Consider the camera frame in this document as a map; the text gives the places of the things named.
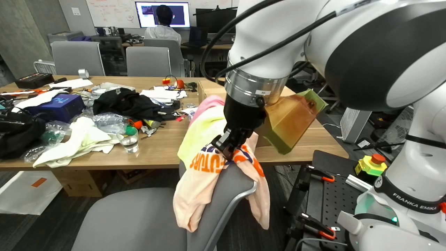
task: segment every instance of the towel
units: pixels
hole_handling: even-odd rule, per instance
[[[229,166],[223,155],[209,144],[216,135],[223,134],[226,126],[223,103],[217,96],[209,96],[202,102],[178,149],[178,158],[187,170],[177,184],[173,209],[177,225],[191,233],[198,229],[201,215],[212,199],[220,172]],[[231,162],[256,183],[256,191],[248,195],[247,199],[252,216],[262,229],[268,230],[270,211],[269,187],[262,166],[254,156],[252,149],[255,149],[255,144],[256,134],[240,149],[234,151]]]

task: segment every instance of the pink cloth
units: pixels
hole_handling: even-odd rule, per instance
[[[220,96],[209,96],[208,99],[205,99],[203,102],[201,102],[201,105],[197,107],[197,112],[191,120],[191,124],[195,121],[197,117],[199,117],[205,110],[210,109],[210,107],[216,107],[216,106],[224,106],[224,100]]]
[[[187,170],[177,184],[173,208],[177,225],[188,232],[198,229],[201,215],[212,199],[219,174],[229,166],[223,155],[209,144],[223,133],[226,126],[223,100],[219,99],[208,98],[198,107],[197,112],[199,113],[195,113],[178,149],[178,158],[184,162]],[[247,199],[254,218],[266,230],[269,229],[270,197],[262,166],[252,152],[255,145],[256,134],[234,152],[233,162],[256,183],[256,191]]]

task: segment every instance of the fabric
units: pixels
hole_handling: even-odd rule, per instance
[[[95,100],[93,113],[117,113],[121,116],[130,116],[132,119],[151,119],[160,120],[158,114],[162,107],[155,105],[149,98],[141,96],[135,91],[127,88],[118,88],[105,92]]]
[[[210,96],[202,102],[178,149],[178,158],[187,170],[177,184],[173,208],[180,227],[195,232],[205,206],[210,202],[219,174],[227,167],[224,156],[209,142],[223,133],[226,120],[223,100]],[[256,135],[234,152],[233,162],[256,181],[256,191],[248,195],[256,222],[269,229],[270,197],[263,170],[254,156]]]
[[[142,38],[176,41],[181,46],[181,35],[178,32],[176,32],[173,28],[164,27],[164,25],[146,28]]]
[[[67,166],[71,159],[89,153],[96,145],[100,146],[102,142],[107,145],[116,144],[106,133],[96,128],[93,120],[89,117],[79,117],[70,124],[70,128],[70,140],[45,151],[35,160],[33,167],[43,165],[49,167]]]

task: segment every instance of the monitor screen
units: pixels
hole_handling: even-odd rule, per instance
[[[208,34],[217,34],[227,22],[237,15],[237,10],[213,10],[213,8],[197,8],[197,28],[206,31]]]
[[[159,20],[156,15],[156,8],[159,6],[167,6],[170,7],[173,13],[171,18],[171,28],[190,28],[191,21],[190,21],[190,6],[188,3],[176,3],[176,1],[135,1],[137,4],[137,13],[138,13],[138,20],[139,20],[139,27],[146,28],[146,27],[156,27],[159,25]]]

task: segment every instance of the bottle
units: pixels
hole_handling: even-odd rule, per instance
[[[121,137],[120,142],[125,148],[125,151],[130,153],[139,153],[139,137],[138,130],[132,126],[125,127],[125,134]]]

